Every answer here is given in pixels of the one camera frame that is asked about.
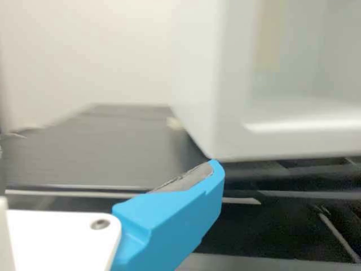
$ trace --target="white wall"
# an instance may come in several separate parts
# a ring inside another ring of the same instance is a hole
[[[0,0],[6,128],[93,102],[167,103],[170,2]]]
[[[324,95],[361,102],[361,1],[329,0],[319,85]]]

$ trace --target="black surface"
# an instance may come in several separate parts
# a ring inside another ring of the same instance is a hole
[[[150,190],[206,161],[166,107],[97,106],[27,138],[7,138],[9,187]]]
[[[172,116],[167,107],[93,106],[62,123],[24,132],[25,138],[2,139],[1,173],[9,189],[143,193],[207,161],[185,130],[167,126]],[[230,197],[361,191],[358,158],[249,161],[223,167]],[[330,198],[342,195],[361,197]]]

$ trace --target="white plastic container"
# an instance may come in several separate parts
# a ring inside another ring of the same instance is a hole
[[[360,0],[175,0],[172,108],[222,161],[361,152]]]

